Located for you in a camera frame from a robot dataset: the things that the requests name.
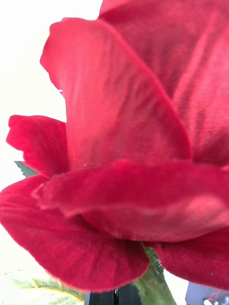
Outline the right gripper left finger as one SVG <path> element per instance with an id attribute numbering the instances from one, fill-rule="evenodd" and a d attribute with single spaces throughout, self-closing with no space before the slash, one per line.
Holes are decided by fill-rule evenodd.
<path id="1" fill-rule="evenodd" d="M 117 289 L 104 293 L 86 293 L 85 305 L 116 305 Z"/>

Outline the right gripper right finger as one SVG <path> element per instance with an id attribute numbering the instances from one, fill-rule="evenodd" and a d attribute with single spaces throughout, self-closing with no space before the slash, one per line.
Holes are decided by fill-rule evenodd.
<path id="1" fill-rule="evenodd" d="M 142 305 L 141 298 L 135 285 L 127 284 L 118 288 L 119 305 Z"/>

